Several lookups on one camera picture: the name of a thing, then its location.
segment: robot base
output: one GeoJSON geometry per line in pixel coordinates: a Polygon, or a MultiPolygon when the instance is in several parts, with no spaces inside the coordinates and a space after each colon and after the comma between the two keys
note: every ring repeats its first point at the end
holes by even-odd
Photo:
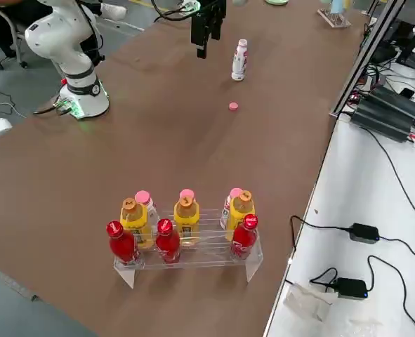
{"type": "Polygon", "coordinates": [[[95,117],[105,112],[109,107],[107,94],[101,85],[100,93],[97,96],[77,95],[68,90],[67,85],[60,89],[60,100],[69,100],[71,112],[70,114],[76,119],[86,117],[95,117]]]}

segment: power adapter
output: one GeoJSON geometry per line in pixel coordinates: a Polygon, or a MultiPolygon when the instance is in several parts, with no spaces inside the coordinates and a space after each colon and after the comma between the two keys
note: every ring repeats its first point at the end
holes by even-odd
{"type": "Polygon", "coordinates": [[[364,244],[375,244],[380,239],[377,227],[354,223],[348,231],[351,240],[364,244]]]}
{"type": "Polygon", "coordinates": [[[364,300],[368,297],[367,284],[362,279],[339,277],[334,282],[333,289],[338,292],[339,298],[364,300]]]}

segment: yellow bottle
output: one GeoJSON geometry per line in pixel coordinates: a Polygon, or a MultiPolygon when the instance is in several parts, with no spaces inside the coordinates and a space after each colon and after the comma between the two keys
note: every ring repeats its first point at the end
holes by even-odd
{"type": "Polygon", "coordinates": [[[152,247],[154,242],[151,226],[147,223],[146,206],[139,204],[134,198],[125,199],[121,208],[120,223],[125,230],[134,234],[138,248],[152,247]]]}
{"type": "Polygon", "coordinates": [[[254,201],[250,191],[242,191],[238,197],[232,199],[230,203],[230,214],[226,226],[226,239],[232,241],[233,231],[243,221],[247,214],[255,214],[254,201]]]}
{"type": "Polygon", "coordinates": [[[199,241],[199,204],[192,197],[181,197],[174,205],[174,221],[183,246],[199,241]]]}

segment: red bottle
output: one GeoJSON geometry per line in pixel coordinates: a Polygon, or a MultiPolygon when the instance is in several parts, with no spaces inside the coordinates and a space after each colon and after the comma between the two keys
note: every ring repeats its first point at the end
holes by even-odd
{"type": "Polygon", "coordinates": [[[234,260],[245,260],[257,240],[257,216],[248,214],[243,222],[235,228],[230,245],[230,253],[234,260]]]}
{"type": "Polygon", "coordinates": [[[165,263],[177,263],[180,258],[180,239],[177,230],[169,219],[160,219],[157,223],[156,246],[165,263]]]}
{"type": "Polygon", "coordinates": [[[134,236],[125,231],[119,221],[109,222],[106,230],[110,237],[110,249],[123,264],[139,263],[141,261],[134,236]]]}

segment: bottle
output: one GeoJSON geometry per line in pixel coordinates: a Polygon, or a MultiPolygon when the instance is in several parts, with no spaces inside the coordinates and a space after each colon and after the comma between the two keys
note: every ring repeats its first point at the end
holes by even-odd
{"type": "Polygon", "coordinates": [[[232,62],[232,78],[235,81],[243,81],[248,63],[248,41],[240,39],[232,62]]]}
{"type": "Polygon", "coordinates": [[[239,194],[242,192],[241,188],[232,188],[228,197],[224,201],[223,212],[221,213],[220,225],[221,228],[225,229],[226,224],[228,223],[229,212],[230,212],[230,201],[235,197],[238,197],[239,194]]]}
{"type": "Polygon", "coordinates": [[[174,220],[183,246],[199,240],[199,204],[192,197],[182,197],[174,205],[174,220]]]}
{"type": "Polygon", "coordinates": [[[134,234],[138,248],[146,249],[154,244],[151,226],[147,223],[146,207],[136,202],[134,198],[127,198],[123,201],[120,223],[125,230],[129,230],[134,234]]]}
{"type": "Polygon", "coordinates": [[[160,217],[157,214],[156,204],[152,200],[151,194],[147,191],[138,191],[135,199],[136,202],[145,205],[148,212],[147,222],[152,226],[152,231],[155,233],[160,217]]]}
{"type": "Polygon", "coordinates": [[[157,223],[156,246],[165,263],[177,263],[180,258],[180,239],[178,231],[173,229],[169,219],[157,223]]]}
{"type": "Polygon", "coordinates": [[[123,229],[120,222],[109,222],[106,226],[106,231],[110,237],[110,249],[121,263],[125,265],[142,263],[142,257],[137,248],[136,239],[130,232],[123,229]]]}
{"type": "Polygon", "coordinates": [[[195,199],[195,192],[193,192],[192,190],[185,188],[184,190],[180,191],[179,193],[179,199],[182,197],[192,197],[194,201],[196,201],[195,199]]]}
{"type": "Polygon", "coordinates": [[[243,222],[235,228],[230,254],[233,260],[246,260],[257,240],[257,216],[248,214],[243,222]]]}
{"type": "Polygon", "coordinates": [[[228,224],[226,226],[226,239],[232,240],[232,232],[243,221],[247,214],[255,214],[254,202],[252,201],[252,194],[250,191],[242,191],[238,197],[232,199],[230,203],[230,215],[228,224]]]}

